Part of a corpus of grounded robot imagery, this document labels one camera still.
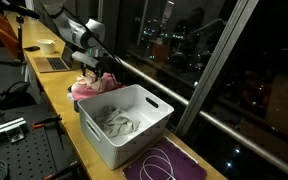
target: purple mat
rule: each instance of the purple mat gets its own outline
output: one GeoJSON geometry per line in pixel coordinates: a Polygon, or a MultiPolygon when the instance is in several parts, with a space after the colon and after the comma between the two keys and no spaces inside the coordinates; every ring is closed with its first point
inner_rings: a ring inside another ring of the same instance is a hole
{"type": "Polygon", "coordinates": [[[162,137],[151,149],[123,169],[123,173],[128,180],[149,180],[148,176],[154,180],[164,180],[172,179],[171,175],[176,180],[203,180],[206,176],[202,167],[166,137],[162,137]]]}

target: chair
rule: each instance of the chair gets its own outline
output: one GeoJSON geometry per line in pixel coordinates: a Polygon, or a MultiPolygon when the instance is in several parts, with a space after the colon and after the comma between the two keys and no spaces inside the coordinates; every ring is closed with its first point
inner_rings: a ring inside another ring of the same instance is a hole
{"type": "Polygon", "coordinates": [[[0,40],[8,51],[15,57],[18,58],[18,40],[9,34],[8,29],[4,24],[0,23],[0,40]]]}
{"type": "Polygon", "coordinates": [[[3,25],[5,25],[5,27],[7,27],[9,29],[9,31],[7,31],[13,38],[17,39],[14,31],[12,30],[12,27],[10,25],[10,23],[8,22],[8,20],[3,16],[3,14],[0,13],[0,23],[2,23],[3,25]]]}

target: glass window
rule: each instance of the glass window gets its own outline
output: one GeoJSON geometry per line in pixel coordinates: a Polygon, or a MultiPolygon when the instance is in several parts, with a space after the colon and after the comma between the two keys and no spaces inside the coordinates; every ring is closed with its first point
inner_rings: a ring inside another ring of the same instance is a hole
{"type": "MultiPolygon", "coordinates": [[[[288,163],[288,2],[259,1],[202,109],[288,163]]],[[[213,164],[230,179],[288,179],[205,124],[196,117],[190,143],[205,158],[221,154],[213,164]],[[246,154],[232,156],[236,146],[246,154]]]]}
{"type": "MultiPolygon", "coordinates": [[[[116,54],[189,100],[228,21],[236,0],[121,0],[116,54]]],[[[130,83],[139,83],[138,79],[130,83]]],[[[174,108],[174,129],[185,106],[163,95],[174,108]]]]}

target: cloth in bin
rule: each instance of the cloth in bin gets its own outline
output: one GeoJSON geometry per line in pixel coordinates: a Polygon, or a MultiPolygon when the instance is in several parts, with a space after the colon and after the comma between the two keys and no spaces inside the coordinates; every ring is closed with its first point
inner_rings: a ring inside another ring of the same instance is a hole
{"type": "Polygon", "coordinates": [[[126,111],[105,106],[94,121],[110,138],[137,131],[140,121],[130,118],[126,111]]]}

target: crumpled towel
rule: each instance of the crumpled towel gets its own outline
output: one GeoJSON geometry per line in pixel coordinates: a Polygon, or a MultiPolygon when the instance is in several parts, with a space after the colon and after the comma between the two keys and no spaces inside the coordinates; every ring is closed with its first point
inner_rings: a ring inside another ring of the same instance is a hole
{"type": "Polygon", "coordinates": [[[105,106],[94,121],[110,138],[135,132],[140,124],[140,121],[130,118],[127,112],[112,106],[105,106]]]}
{"type": "Polygon", "coordinates": [[[77,82],[72,86],[72,91],[80,85],[91,88],[96,92],[103,92],[105,90],[106,79],[102,77],[97,78],[94,73],[87,73],[85,76],[77,76],[77,82]]]}
{"type": "Polygon", "coordinates": [[[87,86],[86,81],[76,82],[71,87],[72,98],[76,101],[79,101],[79,100],[82,100],[85,98],[96,96],[100,93],[104,93],[104,92],[108,92],[108,91],[112,91],[114,89],[117,89],[118,87],[115,85],[113,78],[115,79],[114,75],[112,77],[112,75],[109,73],[103,74],[101,80],[106,81],[106,83],[105,83],[105,85],[102,84],[102,87],[104,87],[104,90],[102,92],[96,91],[93,88],[87,86]]]}

